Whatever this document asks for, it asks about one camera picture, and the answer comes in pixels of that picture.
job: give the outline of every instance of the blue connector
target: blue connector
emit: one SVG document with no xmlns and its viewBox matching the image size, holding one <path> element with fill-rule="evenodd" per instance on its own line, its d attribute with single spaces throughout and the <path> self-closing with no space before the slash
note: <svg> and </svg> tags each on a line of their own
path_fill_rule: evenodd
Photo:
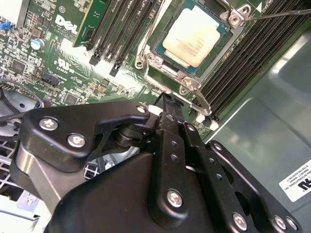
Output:
<svg viewBox="0 0 311 233">
<path fill-rule="evenodd" d="M 0 24 L 0 30 L 10 30 L 12 28 L 11 22 Z"/>
</svg>

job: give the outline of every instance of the capacitor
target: capacitor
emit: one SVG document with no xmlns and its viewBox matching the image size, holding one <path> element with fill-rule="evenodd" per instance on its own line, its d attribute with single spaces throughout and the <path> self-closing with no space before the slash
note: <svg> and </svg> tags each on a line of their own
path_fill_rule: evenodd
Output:
<svg viewBox="0 0 311 233">
<path fill-rule="evenodd" d="M 44 48 L 45 44 L 42 39 L 37 38 L 31 41 L 30 46 L 34 50 L 41 50 Z"/>
</svg>

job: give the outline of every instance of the mounting screw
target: mounting screw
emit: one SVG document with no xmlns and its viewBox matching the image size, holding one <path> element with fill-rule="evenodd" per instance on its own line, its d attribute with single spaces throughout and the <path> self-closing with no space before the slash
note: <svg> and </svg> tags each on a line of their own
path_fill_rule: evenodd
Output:
<svg viewBox="0 0 311 233">
<path fill-rule="evenodd" d="M 173 207 L 179 208 L 183 204 L 181 196 L 174 190 L 169 190 L 166 197 Z"/>
<path fill-rule="evenodd" d="M 187 127 L 188 127 L 188 129 L 190 129 L 191 131 L 195 131 L 195 128 L 194 128 L 192 125 L 188 124 Z"/>
<path fill-rule="evenodd" d="M 277 225 L 281 229 L 286 230 L 286 225 L 285 225 L 285 222 L 283 221 L 283 219 L 281 219 L 279 216 L 275 216 L 274 220 L 276 221 Z"/>
<path fill-rule="evenodd" d="M 230 18 L 229 18 L 229 23 L 230 23 L 232 26 L 238 25 L 238 24 L 240 23 L 240 18 L 237 17 L 237 16 L 230 16 Z"/>
<path fill-rule="evenodd" d="M 222 147 L 218 143 L 214 143 L 214 146 L 217 150 L 222 150 Z"/>
<path fill-rule="evenodd" d="M 233 213 L 232 215 L 234 223 L 240 228 L 242 231 L 247 230 L 247 224 L 245 222 L 245 219 L 238 213 Z"/>
<path fill-rule="evenodd" d="M 293 220 L 291 220 L 289 217 L 286 217 L 286 220 L 287 220 L 288 224 L 289 224 L 295 231 L 298 230 L 298 227 L 297 227 L 297 225 L 295 224 L 295 222 L 294 222 Z"/>
<path fill-rule="evenodd" d="M 69 145 L 71 145 L 72 147 L 77 147 L 77 148 L 80 148 L 86 144 L 85 139 L 79 134 L 69 135 L 67 141 Z"/>
<path fill-rule="evenodd" d="M 49 119 L 49 118 L 44 118 L 44 119 L 40 120 L 39 125 L 42 129 L 49 130 L 49 131 L 56 130 L 58 127 L 57 122 L 55 120 Z"/>
<path fill-rule="evenodd" d="M 146 113 L 146 109 L 144 107 L 141 107 L 141 106 L 137 106 L 137 110 L 140 112 L 140 113 Z"/>
</svg>

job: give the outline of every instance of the wire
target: wire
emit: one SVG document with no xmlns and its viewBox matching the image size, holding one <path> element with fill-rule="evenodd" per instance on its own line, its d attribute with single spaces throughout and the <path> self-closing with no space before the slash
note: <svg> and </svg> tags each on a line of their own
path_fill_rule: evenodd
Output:
<svg viewBox="0 0 311 233">
<path fill-rule="evenodd" d="M 8 115 L 8 116 L 0 116 L 0 122 L 4 122 L 7 120 L 13 120 L 13 119 L 17 119 L 17 118 L 22 118 L 25 114 L 26 114 L 26 112 L 12 114 L 12 115 Z"/>
<path fill-rule="evenodd" d="M 32 94 L 32 95 L 35 97 L 35 99 L 36 99 L 37 101 L 39 101 L 39 103 L 40 103 L 41 105 L 43 104 L 43 106 L 44 106 L 43 100 L 42 100 L 39 96 L 37 96 L 37 95 L 35 94 L 35 92 L 31 91 L 29 88 L 23 86 L 22 84 L 20 84 L 20 83 L 14 81 L 14 80 L 10 80 L 10 79 L 0 79 L 0 83 L 13 83 L 13 84 L 15 84 L 16 86 L 19 86 L 21 89 L 23 89 L 23 90 L 29 92 L 30 94 Z"/>
<path fill-rule="evenodd" d="M 299 11 L 287 11 L 287 12 L 281 12 L 277 14 L 272 15 L 266 15 L 266 16 L 259 16 L 256 18 L 247 18 L 245 21 L 254 21 L 254 20 L 260 20 L 260 19 L 266 19 L 266 18 L 274 18 L 274 17 L 280 17 L 280 16 L 302 16 L 302 15 L 308 15 L 311 14 L 311 9 L 307 10 L 299 10 Z"/>
<path fill-rule="evenodd" d="M 28 93 L 32 94 L 33 97 L 38 100 L 39 102 L 39 106 L 38 108 L 44 108 L 44 102 L 43 100 L 35 94 L 35 92 L 31 91 L 29 88 L 23 86 L 22 84 L 14 81 L 14 80 L 10 80 L 10 79 L 0 79 L 0 83 L 13 83 L 14 85 L 20 87 L 21 89 L 27 91 Z M 5 95 L 2 95 L 2 100 L 5 99 L 6 102 L 4 104 L 6 104 L 7 106 L 12 106 L 12 104 L 8 101 L 8 99 L 6 99 Z M 1 116 L 0 117 L 0 122 L 4 122 L 4 121 L 8 121 L 8 120 L 13 120 L 13 119 L 17 119 L 17 118 L 22 118 L 27 112 L 23 112 L 23 113 L 16 113 L 12 114 L 12 115 L 8 115 L 8 116 Z M 12 142 L 12 141 L 17 141 L 17 136 L 3 136 L 0 135 L 0 141 L 7 141 L 7 142 Z"/>
</svg>

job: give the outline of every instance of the sticker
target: sticker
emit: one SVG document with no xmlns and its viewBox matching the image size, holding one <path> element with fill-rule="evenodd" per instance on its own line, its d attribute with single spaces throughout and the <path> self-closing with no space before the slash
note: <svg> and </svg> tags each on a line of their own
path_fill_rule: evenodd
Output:
<svg viewBox="0 0 311 233">
<path fill-rule="evenodd" d="M 258 10 L 260 13 L 262 12 L 262 2 L 258 5 L 256 10 Z"/>
<path fill-rule="evenodd" d="M 311 192 L 311 160 L 282 180 L 279 185 L 292 202 Z"/>
</svg>

